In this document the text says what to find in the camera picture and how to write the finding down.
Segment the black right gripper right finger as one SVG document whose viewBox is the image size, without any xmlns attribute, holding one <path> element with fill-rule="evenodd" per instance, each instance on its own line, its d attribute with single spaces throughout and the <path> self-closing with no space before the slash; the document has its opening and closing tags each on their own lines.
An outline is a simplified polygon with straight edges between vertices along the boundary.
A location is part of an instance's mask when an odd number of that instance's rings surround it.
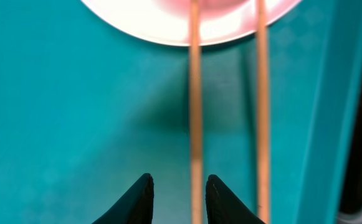
<svg viewBox="0 0 362 224">
<path fill-rule="evenodd" d="M 206 182 L 206 211 L 208 224 L 265 224 L 214 174 Z"/>
</svg>

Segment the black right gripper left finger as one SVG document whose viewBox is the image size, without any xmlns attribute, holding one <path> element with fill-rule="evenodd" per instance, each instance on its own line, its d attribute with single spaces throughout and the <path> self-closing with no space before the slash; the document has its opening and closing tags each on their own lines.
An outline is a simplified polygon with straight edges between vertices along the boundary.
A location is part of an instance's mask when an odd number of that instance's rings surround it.
<svg viewBox="0 0 362 224">
<path fill-rule="evenodd" d="M 144 173 L 93 224 L 152 224 L 153 200 L 153 178 Z"/>
</svg>

